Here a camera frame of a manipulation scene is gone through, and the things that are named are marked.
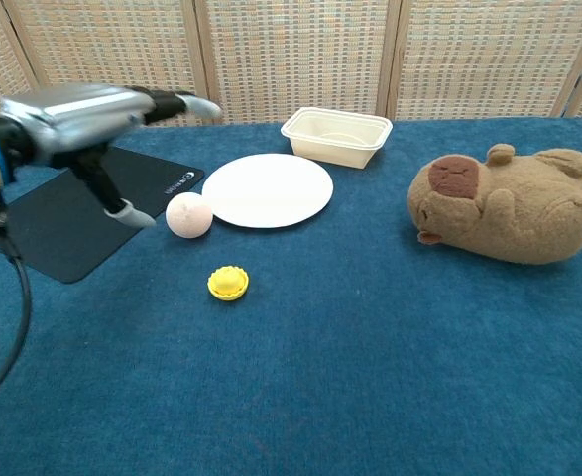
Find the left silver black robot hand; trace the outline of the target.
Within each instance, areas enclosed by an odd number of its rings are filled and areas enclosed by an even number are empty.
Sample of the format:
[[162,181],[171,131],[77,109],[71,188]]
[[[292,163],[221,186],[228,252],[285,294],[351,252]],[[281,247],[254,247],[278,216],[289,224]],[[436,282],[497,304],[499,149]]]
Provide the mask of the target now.
[[0,181],[22,165],[69,168],[108,217],[131,228],[151,227],[155,219],[122,197],[101,159],[125,133],[180,114],[213,120],[222,110],[187,91],[98,83],[67,83],[4,97]]

